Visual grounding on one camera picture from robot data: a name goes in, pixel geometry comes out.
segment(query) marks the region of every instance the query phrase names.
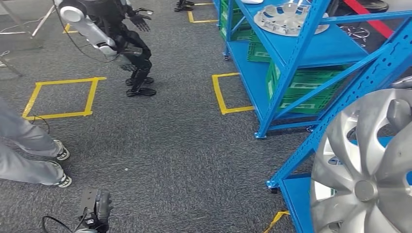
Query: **robot's left foot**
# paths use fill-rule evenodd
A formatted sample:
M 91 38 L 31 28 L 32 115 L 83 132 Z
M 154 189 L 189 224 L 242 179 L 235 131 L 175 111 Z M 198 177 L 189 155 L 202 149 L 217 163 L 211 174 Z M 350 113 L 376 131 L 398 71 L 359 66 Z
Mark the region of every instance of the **robot's left foot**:
M 192 11 L 193 8 L 190 6 L 178 6 L 174 9 L 175 12 L 179 12 L 179 11 Z
M 144 79 L 144 83 L 146 84 L 151 84 L 153 83 L 155 80 L 151 77 L 147 77 Z M 133 86 L 133 83 L 135 82 L 134 79 L 130 78 L 130 79 L 126 79 L 126 86 Z
M 143 87 L 139 89 L 138 91 L 134 91 L 132 89 L 126 91 L 126 95 L 128 97 L 134 97 L 134 96 L 154 96 L 156 95 L 156 91 L 150 88 Z
M 194 6 L 194 2 L 192 2 L 192 1 L 186 1 L 186 2 L 185 2 L 185 5 Z

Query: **sneaker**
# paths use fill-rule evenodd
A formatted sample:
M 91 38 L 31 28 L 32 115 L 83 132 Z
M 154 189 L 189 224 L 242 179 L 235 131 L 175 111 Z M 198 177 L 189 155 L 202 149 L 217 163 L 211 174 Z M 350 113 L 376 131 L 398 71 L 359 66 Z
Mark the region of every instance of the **sneaker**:
M 59 161 L 66 160 L 70 157 L 70 152 L 66 149 L 63 143 L 59 140 L 53 140 L 59 148 L 61 148 L 61 152 L 57 154 L 56 159 Z
M 60 164 L 56 163 L 55 161 L 47 161 L 47 162 L 51 163 L 56 168 L 62 169 L 62 166 L 60 166 Z M 58 183 L 55 183 L 54 185 L 56 185 L 59 188 L 67 188 L 71 185 L 72 182 L 73 180 L 63 172 L 62 179 Z

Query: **blue shelf board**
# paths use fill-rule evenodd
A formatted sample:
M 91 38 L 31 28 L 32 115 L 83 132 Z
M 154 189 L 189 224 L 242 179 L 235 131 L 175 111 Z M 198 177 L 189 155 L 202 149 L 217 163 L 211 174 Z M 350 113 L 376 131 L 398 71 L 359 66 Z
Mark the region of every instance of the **blue shelf board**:
M 265 117 L 269 109 L 269 100 L 266 92 L 266 74 L 269 69 L 267 62 L 249 62 L 247 60 L 247 53 L 249 50 L 248 41 L 229 41 L 227 42 L 231 57 L 235 62 L 243 85 L 249 95 L 250 101 L 255 107 L 256 115 L 259 120 Z M 315 115 L 289 113 L 285 114 L 281 119 L 292 119 L 302 117 L 313 117 Z
M 386 146 L 392 137 L 379 138 L 379 142 Z M 412 172 L 406 176 L 409 185 L 412 185 Z M 310 174 L 290 176 L 279 184 L 283 198 L 291 213 L 297 233 L 313 233 L 310 218 Z
M 297 37 L 267 32 L 254 23 L 253 17 L 264 6 L 282 4 L 284 0 L 265 0 L 261 4 L 244 4 L 241 0 L 235 1 L 274 62 L 282 69 L 281 64 L 286 64 L 292 56 Z M 299 68 L 352 64 L 367 55 L 368 53 L 345 32 L 335 24 L 331 24 L 326 31 L 313 36 Z

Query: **gray pants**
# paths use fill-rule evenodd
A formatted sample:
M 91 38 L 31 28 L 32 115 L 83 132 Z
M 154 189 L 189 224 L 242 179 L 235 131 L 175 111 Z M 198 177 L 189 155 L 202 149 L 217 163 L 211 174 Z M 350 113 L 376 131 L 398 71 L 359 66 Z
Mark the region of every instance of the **gray pants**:
M 46 132 L 10 109 L 2 98 L 0 137 L 13 141 L 30 154 L 55 157 L 61 150 Z M 0 179 L 52 185 L 62 177 L 62 169 L 47 162 L 27 160 L 0 142 Z

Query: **wheel cover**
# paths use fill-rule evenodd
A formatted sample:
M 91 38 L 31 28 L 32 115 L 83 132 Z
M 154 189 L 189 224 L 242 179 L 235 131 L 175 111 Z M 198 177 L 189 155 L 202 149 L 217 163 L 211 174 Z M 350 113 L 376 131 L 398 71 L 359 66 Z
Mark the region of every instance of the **wheel cover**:
M 296 3 L 267 5 L 254 16 L 254 22 L 262 29 L 279 35 L 298 36 L 310 6 Z M 319 25 L 315 34 L 324 32 L 329 25 Z
M 311 175 L 315 233 L 412 232 L 412 196 L 406 180 L 412 170 L 411 106 L 412 90 L 380 90 L 331 121 Z M 377 133 L 389 123 L 397 134 L 383 147 Z M 359 146 L 347 137 L 353 129 Z M 330 164 L 331 158 L 340 163 Z

